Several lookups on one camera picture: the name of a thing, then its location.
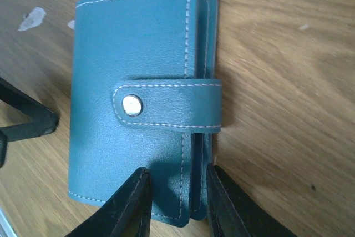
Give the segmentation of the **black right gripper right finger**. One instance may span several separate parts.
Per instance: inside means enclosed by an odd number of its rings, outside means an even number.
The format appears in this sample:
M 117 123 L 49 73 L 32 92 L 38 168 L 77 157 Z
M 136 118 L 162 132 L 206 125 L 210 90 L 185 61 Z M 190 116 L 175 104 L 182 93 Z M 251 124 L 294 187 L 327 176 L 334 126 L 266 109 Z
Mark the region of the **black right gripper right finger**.
M 211 236 L 296 237 L 264 211 L 222 167 L 208 165 L 206 183 Z

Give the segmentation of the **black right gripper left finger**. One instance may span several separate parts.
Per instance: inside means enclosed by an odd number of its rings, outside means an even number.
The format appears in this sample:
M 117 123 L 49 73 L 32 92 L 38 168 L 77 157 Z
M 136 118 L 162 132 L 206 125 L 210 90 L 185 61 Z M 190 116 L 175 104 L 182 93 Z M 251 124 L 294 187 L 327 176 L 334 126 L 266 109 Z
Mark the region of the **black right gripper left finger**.
M 150 172 L 137 168 L 99 210 L 68 236 L 149 236 L 152 203 Z

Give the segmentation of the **blue leather card holder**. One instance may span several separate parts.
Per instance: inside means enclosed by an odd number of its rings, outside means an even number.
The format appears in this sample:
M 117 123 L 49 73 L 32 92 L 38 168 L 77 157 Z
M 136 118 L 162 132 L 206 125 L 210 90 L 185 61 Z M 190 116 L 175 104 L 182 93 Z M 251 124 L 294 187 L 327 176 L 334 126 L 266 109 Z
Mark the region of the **blue leather card holder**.
M 218 0 L 80 0 L 75 8 L 68 194 L 103 205 L 149 169 L 152 218 L 207 215 L 221 129 Z

